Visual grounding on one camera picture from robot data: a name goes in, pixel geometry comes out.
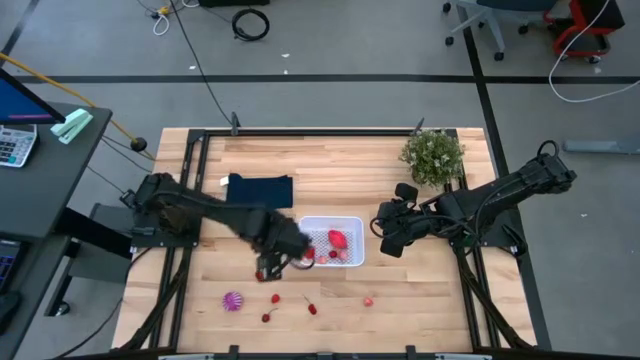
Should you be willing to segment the green artificial potted plant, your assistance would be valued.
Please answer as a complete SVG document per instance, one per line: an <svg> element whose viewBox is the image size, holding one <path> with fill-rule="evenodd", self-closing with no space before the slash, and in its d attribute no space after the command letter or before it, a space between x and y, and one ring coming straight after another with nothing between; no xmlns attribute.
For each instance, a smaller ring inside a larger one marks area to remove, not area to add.
<svg viewBox="0 0 640 360"><path fill-rule="evenodd" d="M417 130L399 155L409 166L413 181L421 186L444 186L462 176L464 147L444 130Z"/></svg>

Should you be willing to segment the monitor with blue screen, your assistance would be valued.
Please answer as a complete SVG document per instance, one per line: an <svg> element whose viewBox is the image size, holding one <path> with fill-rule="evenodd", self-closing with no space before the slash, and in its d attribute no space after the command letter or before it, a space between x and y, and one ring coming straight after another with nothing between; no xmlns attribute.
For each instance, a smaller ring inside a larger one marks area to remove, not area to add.
<svg viewBox="0 0 640 360"><path fill-rule="evenodd" d="M0 125L57 124L65 116L0 68Z"/></svg>

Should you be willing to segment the black floor box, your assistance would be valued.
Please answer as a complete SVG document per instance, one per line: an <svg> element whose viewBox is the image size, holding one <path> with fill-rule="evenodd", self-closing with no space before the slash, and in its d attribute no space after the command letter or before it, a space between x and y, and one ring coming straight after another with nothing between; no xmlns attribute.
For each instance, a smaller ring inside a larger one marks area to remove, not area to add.
<svg viewBox="0 0 640 360"><path fill-rule="evenodd" d="M231 7L231 6L266 6L271 0L198 0L200 6L213 7Z"/></svg>

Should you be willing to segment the magenta round toy fruit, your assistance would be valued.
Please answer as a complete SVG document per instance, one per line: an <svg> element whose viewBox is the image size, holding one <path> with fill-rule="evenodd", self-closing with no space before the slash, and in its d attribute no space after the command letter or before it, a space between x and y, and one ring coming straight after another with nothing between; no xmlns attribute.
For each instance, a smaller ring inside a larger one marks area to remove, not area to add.
<svg viewBox="0 0 640 360"><path fill-rule="evenodd" d="M239 311L244 303L243 296L237 291L231 291L226 293L222 297L222 306L227 312Z"/></svg>

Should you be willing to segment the mint green stapler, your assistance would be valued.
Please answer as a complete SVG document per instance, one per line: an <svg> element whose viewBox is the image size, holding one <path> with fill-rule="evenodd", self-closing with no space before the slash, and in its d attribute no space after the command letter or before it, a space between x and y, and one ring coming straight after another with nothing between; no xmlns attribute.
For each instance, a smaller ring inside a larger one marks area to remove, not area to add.
<svg viewBox="0 0 640 360"><path fill-rule="evenodd" d="M92 120L93 116L87 110L78 108L67 115L63 123L53 125L50 131L61 143L68 145Z"/></svg>

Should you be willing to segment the grey desk calculator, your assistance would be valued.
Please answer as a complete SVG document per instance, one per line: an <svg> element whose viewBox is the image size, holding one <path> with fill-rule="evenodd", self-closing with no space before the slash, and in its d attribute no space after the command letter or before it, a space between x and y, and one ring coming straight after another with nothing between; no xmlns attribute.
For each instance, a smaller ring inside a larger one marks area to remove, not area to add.
<svg viewBox="0 0 640 360"><path fill-rule="evenodd" d="M36 125L0 125L0 166L23 167L37 142Z"/></svg>

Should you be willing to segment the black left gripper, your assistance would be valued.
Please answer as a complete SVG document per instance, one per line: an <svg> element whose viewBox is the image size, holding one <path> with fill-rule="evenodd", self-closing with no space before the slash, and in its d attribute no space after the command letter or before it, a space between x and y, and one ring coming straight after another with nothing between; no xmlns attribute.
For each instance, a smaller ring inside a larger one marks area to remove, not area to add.
<svg viewBox="0 0 640 360"><path fill-rule="evenodd" d="M292 218L280 212L265 209L252 210L245 223L244 239L259 253L281 253L274 256L274 265L269 256L257 258L257 271L264 280L281 278L289 265L290 257L301 258L309 249L311 240Z"/></svg>

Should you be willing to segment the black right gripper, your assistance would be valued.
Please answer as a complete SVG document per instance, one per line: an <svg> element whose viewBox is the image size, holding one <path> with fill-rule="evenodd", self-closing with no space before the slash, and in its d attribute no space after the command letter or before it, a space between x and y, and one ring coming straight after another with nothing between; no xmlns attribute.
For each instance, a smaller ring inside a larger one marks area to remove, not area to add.
<svg viewBox="0 0 640 360"><path fill-rule="evenodd" d="M416 240L427 235L438 233L436 213L426 203L417 205L418 189L407 184L398 183L395 195L402 200L392 199L379 205L377 214L372 219L372 233L383 239L380 252L395 258L401 258L404 244L391 238L406 237Z"/></svg>

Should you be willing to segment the office chair with white base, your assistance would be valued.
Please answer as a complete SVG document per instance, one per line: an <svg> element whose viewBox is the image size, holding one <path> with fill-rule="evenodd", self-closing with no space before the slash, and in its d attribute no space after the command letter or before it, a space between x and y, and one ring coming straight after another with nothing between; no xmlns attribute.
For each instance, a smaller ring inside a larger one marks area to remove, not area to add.
<svg viewBox="0 0 640 360"><path fill-rule="evenodd" d="M544 14L552 10L557 2L558 0L445 0L442 5L443 14L448 14L454 6L465 12L472 12L450 30L445 38L445 45L452 46L454 34L473 24L477 24L479 28L488 26L497 45L494 60L502 61L506 45L498 19L502 17L513 20L518 24L518 33L523 35L529 31L531 23L541 23Z"/></svg>

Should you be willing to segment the black aluminium table frame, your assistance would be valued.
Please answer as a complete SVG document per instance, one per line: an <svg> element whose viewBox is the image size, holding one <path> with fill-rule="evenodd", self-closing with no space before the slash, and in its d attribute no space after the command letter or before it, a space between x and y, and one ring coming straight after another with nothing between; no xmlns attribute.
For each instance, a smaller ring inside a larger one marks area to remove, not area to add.
<svg viewBox="0 0 640 360"><path fill-rule="evenodd" d="M399 153L409 135L400 128L166 128L154 169L188 186L224 196L230 173L293 178L290 216L352 216L368 222L395 186L409 180ZM397 353L466 352L506 345L464 286L449 243L429 237L401 258L380 252L371 233L358 267L289 268L280 281L255 279L249 246L224 226L204 221L190 253L186 288L155 329L157 345L182 352ZM222 297L244 303L227 312ZM274 294L280 296L272 303ZM306 296L317 313L308 311ZM373 300L371 307L363 299ZM261 317L277 308L268 323Z"/></svg>

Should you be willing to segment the red metal cart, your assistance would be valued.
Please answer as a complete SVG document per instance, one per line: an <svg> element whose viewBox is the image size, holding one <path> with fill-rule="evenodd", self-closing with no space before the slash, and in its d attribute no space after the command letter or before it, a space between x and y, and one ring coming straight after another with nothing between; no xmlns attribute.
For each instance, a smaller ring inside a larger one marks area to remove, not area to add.
<svg viewBox="0 0 640 360"><path fill-rule="evenodd" d="M607 36L625 26L616 0L570 0L570 16L543 15L547 28L554 35L553 50L561 61L582 57L597 64L611 49Z"/></svg>

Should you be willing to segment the navy blue folded cloth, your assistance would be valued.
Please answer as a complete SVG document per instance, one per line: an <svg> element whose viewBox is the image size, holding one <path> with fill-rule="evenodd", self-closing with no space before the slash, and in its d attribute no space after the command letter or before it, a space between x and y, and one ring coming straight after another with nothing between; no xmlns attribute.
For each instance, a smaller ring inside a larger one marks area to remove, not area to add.
<svg viewBox="0 0 640 360"><path fill-rule="evenodd" d="M219 181L226 188L226 201L232 204L261 204L270 209L293 207L293 178L244 178L230 173Z"/></svg>

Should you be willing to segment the black keyboard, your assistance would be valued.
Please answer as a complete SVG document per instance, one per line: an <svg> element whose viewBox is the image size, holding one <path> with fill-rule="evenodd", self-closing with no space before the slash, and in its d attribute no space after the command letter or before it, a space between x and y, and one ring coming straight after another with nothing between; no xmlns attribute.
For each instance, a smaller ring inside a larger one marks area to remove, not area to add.
<svg viewBox="0 0 640 360"><path fill-rule="evenodd" d="M24 249L20 241L0 239L0 294L9 289Z"/></svg>

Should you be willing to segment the dark grey desk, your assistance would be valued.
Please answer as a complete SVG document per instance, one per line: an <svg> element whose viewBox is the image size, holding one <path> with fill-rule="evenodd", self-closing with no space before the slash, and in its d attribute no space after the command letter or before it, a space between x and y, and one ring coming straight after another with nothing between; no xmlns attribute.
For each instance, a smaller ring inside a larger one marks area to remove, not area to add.
<svg viewBox="0 0 640 360"><path fill-rule="evenodd" d="M0 168L0 238L27 245L7 290L21 301L0 335L0 360L12 360L73 237L96 244L116 233L68 207L112 118L91 108L93 120L68 145L48 125L38 127L39 147L19 169Z"/></svg>

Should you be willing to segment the white perforated plastic basket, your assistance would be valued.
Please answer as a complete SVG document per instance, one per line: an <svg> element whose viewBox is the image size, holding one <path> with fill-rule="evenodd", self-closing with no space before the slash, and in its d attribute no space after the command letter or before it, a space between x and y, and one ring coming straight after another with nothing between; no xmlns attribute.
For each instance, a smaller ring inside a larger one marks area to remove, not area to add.
<svg viewBox="0 0 640 360"><path fill-rule="evenodd" d="M300 230L311 239L311 247L315 248L315 258L305 258L306 262L314 261L318 267L358 267L364 264L364 225L360 218L352 216L305 216L299 221ZM337 249L331 246L328 241L328 231L339 230L343 232L348 240L346 249ZM336 258L329 257L329 251L335 250L338 253ZM339 258L339 252L346 250L348 259L343 261ZM328 262L319 264L320 256L326 256Z"/></svg>

